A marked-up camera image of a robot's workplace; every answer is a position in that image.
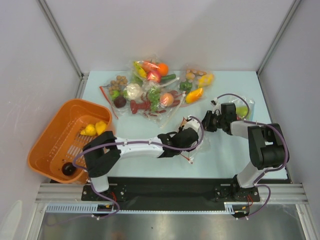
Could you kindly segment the zip bag with yellow fruit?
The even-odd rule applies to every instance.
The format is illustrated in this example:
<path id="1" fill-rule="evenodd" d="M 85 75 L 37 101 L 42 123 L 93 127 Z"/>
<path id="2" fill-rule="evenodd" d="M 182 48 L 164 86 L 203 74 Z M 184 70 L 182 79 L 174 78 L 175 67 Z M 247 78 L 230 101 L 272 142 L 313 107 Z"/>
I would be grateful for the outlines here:
<path id="1" fill-rule="evenodd" d="M 194 164 L 195 159 L 199 153 L 205 153 L 209 151 L 210 148 L 210 140 L 209 137 L 206 136 L 204 127 L 201 123 L 201 132 L 198 134 L 198 140 L 196 140 L 191 147 L 193 147 L 190 151 L 182 151 L 179 155 L 183 157 L 187 162 L 191 165 Z"/>

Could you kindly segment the zip bag with green pear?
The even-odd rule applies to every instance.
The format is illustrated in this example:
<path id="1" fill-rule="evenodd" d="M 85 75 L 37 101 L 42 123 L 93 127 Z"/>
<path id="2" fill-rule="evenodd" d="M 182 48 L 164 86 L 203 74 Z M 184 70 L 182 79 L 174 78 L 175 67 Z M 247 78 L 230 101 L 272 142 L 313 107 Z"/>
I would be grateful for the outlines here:
<path id="1" fill-rule="evenodd" d="M 252 121 L 254 116 L 255 101 L 253 98 L 249 98 L 245 96 L 242 96 L 242 98 L 243 100 L 245 100 L 249 108 L 246 105 L 246 103 L 240 98 L 235 99 L 233 102 L 236 107 L 236 115 L 240 119 L 244 119 L 246 117 L 245 118 L 246 120 Z"/>

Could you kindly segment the yellow fake lemon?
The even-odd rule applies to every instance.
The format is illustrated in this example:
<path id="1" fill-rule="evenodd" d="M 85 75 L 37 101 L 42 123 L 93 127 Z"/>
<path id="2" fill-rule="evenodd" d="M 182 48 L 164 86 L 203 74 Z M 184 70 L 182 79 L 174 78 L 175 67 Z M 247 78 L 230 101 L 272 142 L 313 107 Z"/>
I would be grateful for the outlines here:
<path id="1" fill-rule="evenodd" d="M 94 137 L 97 135 L 97 130 L 94 124 L 88 124 L 83 130 L 81 130 L 80 134 L 82 136 L 90 136 Z"/>

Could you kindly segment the dark purple fake fruit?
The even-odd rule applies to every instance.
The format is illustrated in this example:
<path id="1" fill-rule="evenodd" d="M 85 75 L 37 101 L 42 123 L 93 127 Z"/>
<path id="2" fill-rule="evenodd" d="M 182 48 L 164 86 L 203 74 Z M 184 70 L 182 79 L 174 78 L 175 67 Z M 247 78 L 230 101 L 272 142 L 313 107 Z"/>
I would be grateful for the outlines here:
<path id="1" fill-rule="evenodd" d="M 71 162 L 65 163 L 61 168 L 61 171 L 65 176 L 72 176 L 76 170 L 77 168 Z"/>

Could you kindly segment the yellow fake pepper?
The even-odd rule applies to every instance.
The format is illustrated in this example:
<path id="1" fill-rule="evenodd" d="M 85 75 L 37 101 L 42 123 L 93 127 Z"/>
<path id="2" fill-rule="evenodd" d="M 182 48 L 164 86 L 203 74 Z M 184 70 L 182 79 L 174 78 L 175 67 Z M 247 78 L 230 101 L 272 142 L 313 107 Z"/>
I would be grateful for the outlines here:
<path id="1" fill-rule="evenodd" d="M 104 133 L 108 128 L 108 125 L 104 121 L 99 121 L 95 124 L 95 130 L 97 135 L 101 135 Z"/>

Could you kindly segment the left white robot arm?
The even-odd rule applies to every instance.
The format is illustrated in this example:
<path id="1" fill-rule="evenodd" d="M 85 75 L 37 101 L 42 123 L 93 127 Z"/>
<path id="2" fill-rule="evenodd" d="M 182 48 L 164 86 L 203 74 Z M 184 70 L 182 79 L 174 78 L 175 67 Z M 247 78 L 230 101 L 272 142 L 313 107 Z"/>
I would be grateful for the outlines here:
<path id="1" fill-rule="evenodd" d="M 121 159 L 172 158 L 191 152 L 203 140 L 201 130 L 191 127 L 178 132 L 161 133 L 149 139 L 125 139 L 106 131 L 83 147 L 86 170 L 93 185 L 92 194 L 99 200 L 110 195 L 108 173 Z"/>

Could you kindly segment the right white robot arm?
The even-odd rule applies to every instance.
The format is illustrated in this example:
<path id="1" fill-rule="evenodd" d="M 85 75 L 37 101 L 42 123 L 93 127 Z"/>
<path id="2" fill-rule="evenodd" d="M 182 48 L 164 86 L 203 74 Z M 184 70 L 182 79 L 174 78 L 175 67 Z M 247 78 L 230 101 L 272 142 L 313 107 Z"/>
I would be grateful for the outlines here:
<path id="1" fill-rule="evenodd" d="M 290 159 L 288 146 L 279 124 L 240 120 L 234 103 L 219 103 L 217 100 L 211 103 L 213 110 L 208 110 L 202 120 L 204 130 L 213 133 L 221 129 L 230 136 L 248 140 L 250 162 L 233 177 L 225 196 L 242 202 L 256 191 L 257 183 L 264 175 L 287 165 Z"/>

